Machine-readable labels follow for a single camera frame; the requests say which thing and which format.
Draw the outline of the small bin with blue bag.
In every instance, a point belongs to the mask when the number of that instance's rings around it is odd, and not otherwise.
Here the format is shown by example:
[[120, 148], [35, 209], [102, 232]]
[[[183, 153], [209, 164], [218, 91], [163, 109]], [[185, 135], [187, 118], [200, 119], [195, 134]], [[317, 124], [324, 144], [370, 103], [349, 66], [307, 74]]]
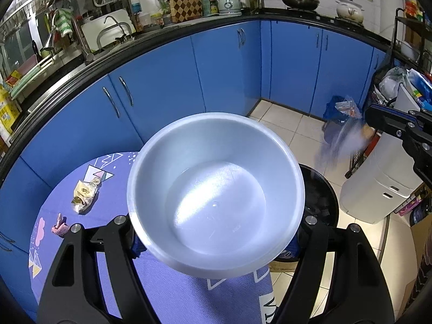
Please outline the small bin with blue bag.
[[347, 122], [362, 121], [362, 113], [350, 96], [334, 95], [326, 104], [323, 132], [340, 130]]

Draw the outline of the black round trash bin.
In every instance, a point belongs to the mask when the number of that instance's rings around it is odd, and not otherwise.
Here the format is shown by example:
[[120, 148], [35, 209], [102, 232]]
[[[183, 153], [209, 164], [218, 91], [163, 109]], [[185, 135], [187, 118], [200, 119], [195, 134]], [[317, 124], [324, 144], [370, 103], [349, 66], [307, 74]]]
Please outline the black round trash bin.
[[[338, 197], [329, 181], [312, 167], [300, 164], [305, 185], [305, 207], [303, 217], [313, 216], [327, 226], [336, 227], [339, 220]], [[301, 253], [300, 227], [288, 246], [278, 255], [277, 261], [296, 262]]]

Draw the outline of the white plastic drawer cabinet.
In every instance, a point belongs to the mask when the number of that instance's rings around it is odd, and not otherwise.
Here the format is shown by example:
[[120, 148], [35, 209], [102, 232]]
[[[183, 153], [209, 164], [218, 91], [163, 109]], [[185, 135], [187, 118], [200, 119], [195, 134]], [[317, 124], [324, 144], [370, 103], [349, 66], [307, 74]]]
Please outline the white plastic drawer cabinet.
[[380, 222], [421, 185], [413, 164], [402, 141], [383, 133], [365, 162], [342, 185], [340, 208], [360, 221]]

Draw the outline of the blue kitchen base cabinets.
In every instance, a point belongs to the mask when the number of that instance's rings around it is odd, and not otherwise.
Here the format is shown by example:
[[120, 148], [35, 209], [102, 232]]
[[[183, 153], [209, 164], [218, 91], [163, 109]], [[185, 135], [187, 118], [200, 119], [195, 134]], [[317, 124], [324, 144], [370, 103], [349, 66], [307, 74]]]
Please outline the blue kitchen base cabinets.
[[387, 42], [332, 21], [241, 18], [163, 31], [81, 70], [16, 131], [1, 163], [1, 278], [34, 318], [29, 244], [51, 190], [94, 161], [114, 174], [165, 125], [205, 111], [248, 114], [272, 94], [273, 66], [299, 65], [285, 104], [321, 116], [333, 95], [364, 102]]

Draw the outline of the chrome sink faucet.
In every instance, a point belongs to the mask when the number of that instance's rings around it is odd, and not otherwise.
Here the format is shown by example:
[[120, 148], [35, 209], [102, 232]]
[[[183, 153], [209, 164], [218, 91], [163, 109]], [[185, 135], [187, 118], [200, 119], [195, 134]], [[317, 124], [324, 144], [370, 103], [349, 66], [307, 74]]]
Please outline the chrome sink faucet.
[[88, 42], [86, 42], [84, 34], [71, 9], [56, 9], [53, 13], [52, 25], [51, 30], [59, 32], [61, 37], [76, 37], [87, 65], [95, 60], [95, 55], [91, 52]]

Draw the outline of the pink paper wrapper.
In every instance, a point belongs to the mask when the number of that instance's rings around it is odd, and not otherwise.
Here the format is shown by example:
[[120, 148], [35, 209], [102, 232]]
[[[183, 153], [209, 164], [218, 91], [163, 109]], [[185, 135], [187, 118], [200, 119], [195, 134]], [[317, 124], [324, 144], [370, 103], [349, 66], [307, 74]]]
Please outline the pink paper wrapper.
[[69, 230], [70, 230], [70, 226], [67, 224], [67, 218], [63, 216], [61, 213], [59, 213], [57, 215], [55, 225], [51, 228], [51, 232], [54, 235], [63, 238], [65, 237], [65, 235]]

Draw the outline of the mint green kettle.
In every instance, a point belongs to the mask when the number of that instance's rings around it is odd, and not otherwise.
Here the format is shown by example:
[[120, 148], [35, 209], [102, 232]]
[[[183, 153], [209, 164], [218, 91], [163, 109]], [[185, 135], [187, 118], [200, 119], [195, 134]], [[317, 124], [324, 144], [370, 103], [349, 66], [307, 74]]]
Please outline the mint green kettle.
[[241, 15], [241, 0], [217, 0], [217, 6], [221, 15]]

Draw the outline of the yellow clear snack bag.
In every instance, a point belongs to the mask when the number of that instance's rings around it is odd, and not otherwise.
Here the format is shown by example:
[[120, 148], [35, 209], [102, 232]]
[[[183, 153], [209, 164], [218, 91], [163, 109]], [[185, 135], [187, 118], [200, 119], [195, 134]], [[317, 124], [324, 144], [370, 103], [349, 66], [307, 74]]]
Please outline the yellow clear snack bag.
[[101, 179], [94, 177], [91, 181], [79, 180], [73, 192], [72, 210], [77, 214], [84, 214], [92, 206], [99, 190]]

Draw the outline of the yellow detergent bottle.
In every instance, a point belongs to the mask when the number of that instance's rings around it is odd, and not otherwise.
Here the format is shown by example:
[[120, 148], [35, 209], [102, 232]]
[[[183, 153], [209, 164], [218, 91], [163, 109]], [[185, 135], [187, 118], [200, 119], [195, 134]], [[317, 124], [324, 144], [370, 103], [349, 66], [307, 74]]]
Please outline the yellow detergent bottle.
[[9, 92], [1, 86], [0, 90], [0, 116], [1, 123], [4, 125], [9, 134], [12, 134], [12, 125], [14, 125], [15, 121], [20, 115], [20, 111], [12, 100]]

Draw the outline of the white ceramic pot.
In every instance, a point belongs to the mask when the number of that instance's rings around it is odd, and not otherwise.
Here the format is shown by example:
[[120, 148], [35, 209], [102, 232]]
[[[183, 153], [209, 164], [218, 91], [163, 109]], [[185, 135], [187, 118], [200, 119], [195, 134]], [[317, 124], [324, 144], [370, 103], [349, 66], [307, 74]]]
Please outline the white ceramic pot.
[[353, 0], [336, 0], [337, 16], [347, 21], [362, 24], [364, 21], [364, 9]]

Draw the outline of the white plastic bowl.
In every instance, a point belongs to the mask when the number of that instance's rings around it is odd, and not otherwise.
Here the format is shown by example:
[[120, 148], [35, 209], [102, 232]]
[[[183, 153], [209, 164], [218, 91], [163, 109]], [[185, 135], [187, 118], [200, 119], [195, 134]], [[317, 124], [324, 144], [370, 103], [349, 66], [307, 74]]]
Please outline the white plastic bowl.
[[127, 182], [130, 221], [144, 246], [194, 277], [243, 276], [273, 261], [305, 208], [288, 145], [244, 116], [200, 113], [154, 134]]

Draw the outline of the blue patterned tablecloth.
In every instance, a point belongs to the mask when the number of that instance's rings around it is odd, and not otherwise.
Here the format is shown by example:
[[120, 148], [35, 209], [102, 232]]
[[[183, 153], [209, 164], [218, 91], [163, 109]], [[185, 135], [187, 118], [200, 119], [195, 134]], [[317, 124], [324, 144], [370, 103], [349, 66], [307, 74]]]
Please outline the blue patterned tablecloth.
[[[127, 213], [127, 178], [135, 152], [108, 154], [71, 170], [42, 204], [29, 245], [32, 292], [40, 298], [62, 238], [53, 232], [59, 217], [64, 227], [108, 224]], [[79, 181], [101, 177], [97, 197], [85, 214], [72, 210]], [[232, 279], [201, 279], [179, 273], [142, 252], [134, 265], [151, 305], [162, 323], [270, 323], [277, 308], [269, 267]]]

